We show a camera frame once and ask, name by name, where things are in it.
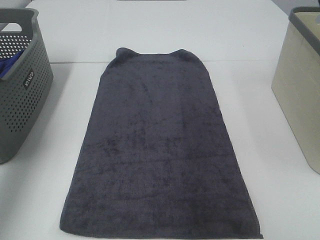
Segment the grey perforated plastic basket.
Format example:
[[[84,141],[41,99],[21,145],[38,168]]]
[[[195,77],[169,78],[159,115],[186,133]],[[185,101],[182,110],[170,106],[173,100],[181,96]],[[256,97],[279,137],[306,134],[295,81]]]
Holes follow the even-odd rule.
[[[17,24],[20,31],[0,33],[0,60],[23,51],[0,78],[0,162],[19,151],[48,97],[53,72],[33,8],[1,8],[2,24]]]

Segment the dark grey towel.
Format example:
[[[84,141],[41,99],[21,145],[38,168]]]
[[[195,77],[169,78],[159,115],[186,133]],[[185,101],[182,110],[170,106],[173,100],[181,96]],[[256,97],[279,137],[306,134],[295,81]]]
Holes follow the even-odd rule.
[[[59,227],[110,239],[262,237],[197,56],[116,51],[100,78]]]

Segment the blue cloth in basket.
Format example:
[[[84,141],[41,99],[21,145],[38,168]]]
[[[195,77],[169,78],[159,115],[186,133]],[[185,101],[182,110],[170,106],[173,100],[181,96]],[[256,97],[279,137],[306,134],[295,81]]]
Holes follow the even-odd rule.
[[[10,58],[1,59],[0,60],[0,77],[3,78],[7,72],[12,68],[15,62],[19,59],[19,57],[23,54],[23,50],[17,52]]]

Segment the beige basket with grey rim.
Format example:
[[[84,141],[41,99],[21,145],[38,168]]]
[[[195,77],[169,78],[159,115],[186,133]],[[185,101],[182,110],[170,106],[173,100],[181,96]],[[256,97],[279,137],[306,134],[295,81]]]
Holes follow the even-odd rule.
[[[320,171],[319,7],[295,7],[279,55],[271,89],[306,162]]]

